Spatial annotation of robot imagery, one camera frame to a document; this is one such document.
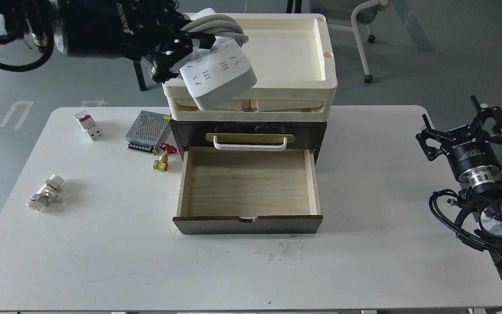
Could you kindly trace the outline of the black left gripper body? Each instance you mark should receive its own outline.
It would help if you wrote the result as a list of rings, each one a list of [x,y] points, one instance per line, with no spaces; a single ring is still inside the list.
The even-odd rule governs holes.
[[[162,43],[168,10],[163,0],[57,0],[54,41],[67,56],[139,59]]]

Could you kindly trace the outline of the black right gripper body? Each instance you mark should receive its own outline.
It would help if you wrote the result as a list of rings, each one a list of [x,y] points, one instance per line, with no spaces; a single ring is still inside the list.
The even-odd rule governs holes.
[[[468,182],[472,169],[489,170],[496,175],[501,165],[489,143],[489,134],[482,129],[458,127],[447,134],[452,141],[445,141],[445,155],[456,181]]]

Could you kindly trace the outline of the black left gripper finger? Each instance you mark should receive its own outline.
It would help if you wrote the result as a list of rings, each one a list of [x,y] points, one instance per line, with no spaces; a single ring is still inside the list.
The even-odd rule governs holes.
[[[190,20],[176,9],[177,0],[155,1],[155,31],[158,33],[186,32],[184,28]]]
[[[149,51],[145,58],[151,63],[151,77],[156,83],[176,78],[176,64],[193,53],[194,48],[210,49],[216,38],[213,34],[178,33]]]

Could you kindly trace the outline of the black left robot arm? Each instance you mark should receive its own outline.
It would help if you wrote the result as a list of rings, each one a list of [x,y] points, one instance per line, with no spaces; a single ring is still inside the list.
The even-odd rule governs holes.
[[[213,34],[186,29],[190,20],[177,12],[175,0],[0,0],[0,16],[0,44],[30,34],[41,53],[26,65],[0,62],[1,70],[14,73],[39,68],[58,48],[78,58],[130,59],[139,85],[146,59],[152,79],[165,83],[179,75],[195,48],[210,49],[215,42]]]

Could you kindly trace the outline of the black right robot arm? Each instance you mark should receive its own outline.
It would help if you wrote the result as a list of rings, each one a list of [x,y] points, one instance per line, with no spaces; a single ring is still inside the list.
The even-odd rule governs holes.
[[[475,96],[472,123],[447,132],[435,130],[426,115],[416,139],[426,158],[444,155],[454,178],[468,187],[434,191],[428,201],[432,214],[470,248],[499,256],[496,268],[502,274],[502,180],[495,176],[501,165],[492,143],[502,145],[502,110],[482,105]]]

